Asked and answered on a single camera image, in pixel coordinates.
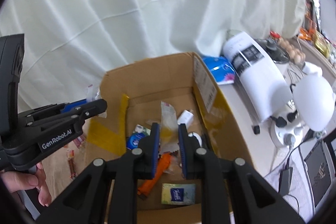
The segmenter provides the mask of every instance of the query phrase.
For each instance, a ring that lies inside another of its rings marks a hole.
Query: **curtain fold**
[[[80,100],[106,71],[144,58],[218,56],[231,29],[291,37],[304,13],[305,0],[6,0],[0,33],[25,34],[24,110]]]

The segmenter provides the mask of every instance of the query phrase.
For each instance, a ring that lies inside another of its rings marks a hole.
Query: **silver screw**
[[[200,147],[200,148],[196,149],[196,153],[199,154],[199,155],[205,155],[207,153],[207,150]]]
[[[102,166],[103,163],[104,163],[104,160],[103,160],[103,159],[95,159],[95,160],[93,161],[93,165],[94,165],[94,166]]]
[[[235,163],[236,165],[243,166],[245,164],[245,160],[242,158],[236,158]]]
[[[141,148],[134,148],[134,149],[132,149],[132,154],[133,155],[141,155],[142,154],[142,149]]]

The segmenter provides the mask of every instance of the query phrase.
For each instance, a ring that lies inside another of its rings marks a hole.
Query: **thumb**
[[[1,174],[1,178],[11,193],[18,190],[34,189],[39,184],[36,176],[14,171]]]

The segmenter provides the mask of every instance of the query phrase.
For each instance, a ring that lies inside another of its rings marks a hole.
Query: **human hand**
[[[37,172],[34,175],[8,171],[0,174],[0,177],[10,193],[37,188],[40,204],[48,207],[51,203],[51,195],[45,182],[46,175],[41,162],[36,167]]]

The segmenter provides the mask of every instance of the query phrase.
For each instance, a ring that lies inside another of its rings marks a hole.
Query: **white lamp shade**
[[[293,101],[300,117],[314,131],[324,130],[329,123],[335,98],[328,81],[317,74],[305,76],[293,90]]]

